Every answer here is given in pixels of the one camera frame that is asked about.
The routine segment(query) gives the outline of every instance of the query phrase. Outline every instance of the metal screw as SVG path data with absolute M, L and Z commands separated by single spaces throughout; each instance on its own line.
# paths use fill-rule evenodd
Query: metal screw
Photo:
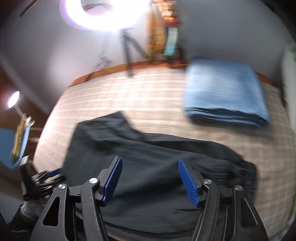
M 89 180 L 90 183 L 94 184 L 94 183 L 97 183 L 98 182 L 98 179 L 93 177 Z
M 204 184 L 211 185 L 213 182 L 210 179 L 204 179 Z
M 66 188 L 66 184 L 62 183 L 59 185 L 59 190 L 63 190 Z
M 238 191 L 241 191 L 242 190 L 242 186 L 241 185 L 236 185 L 235 186 L 235 189 L 238 190 Z

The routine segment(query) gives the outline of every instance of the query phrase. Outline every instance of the bed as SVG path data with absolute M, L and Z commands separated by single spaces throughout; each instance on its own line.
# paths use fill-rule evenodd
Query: bed
M 279 91 L 262 83 L 271 123 L 254 128 L 192 122 L 183 111 L 182 69 L 148 68 L 94 78 L 68 87 L 44 127 L 34 157 L 38 171 L 62 167 L 76 123 L 121 110 L 141 132 L 171 134 L 226 145 L 257 165 L 255 206 L 269 236 L 282 230 L 296 190 L 296 152 Z

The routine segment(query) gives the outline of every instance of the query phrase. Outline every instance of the folded blue towel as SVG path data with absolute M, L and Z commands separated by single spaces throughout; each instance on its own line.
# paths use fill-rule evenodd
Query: folded blue towel
M 268 125 L 261 83 L 246 64 L 198 56 L 187 68 L 184 108 L 192 119 Z

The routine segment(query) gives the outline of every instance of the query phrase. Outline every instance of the light bulb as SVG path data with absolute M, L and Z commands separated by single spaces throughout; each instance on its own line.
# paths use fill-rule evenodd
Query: light bulb
M 81 0 L 61 0 L 60 14 L 74 28 L 117 31 L 131 27 L 149 9 L 150 0 L 111 0 L 110 3 L 112 11 L 94 16 L 83 10 Z
M 17 91 L 9 98 L 9 100 L 7 102 L 8 108 L 11 108 L 15 105 L 19 96 L 20 96 L 20 92 Z

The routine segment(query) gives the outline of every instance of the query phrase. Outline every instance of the tripod leg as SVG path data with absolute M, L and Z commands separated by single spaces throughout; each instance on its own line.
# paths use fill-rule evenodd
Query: tripod leg
M 145 53 L 143 48 L 138 44 L 138 42 L 136 40 L 134 40 L 133 38 L 130 38 L 130 37 L 128 39 L 134 45 L 135 49 L 139 51 L 139 53 L 142 55 L 142 57 L 147 58 L 147 54 Z
M 133 73 L 132 73 L 132 69 L 131 69 L 131 57 L 130 57 L 130 53 L 129 53 L 129 49 L 128 49 L 128 43 L 127 43 L 127 39 L 122 39 L 123 41 L 123 48 L 124 48 L 124 53 L 125 53 L 125 57 L 126 57 L 126 63 L 128 65 L 128 76 L 132 77 Z

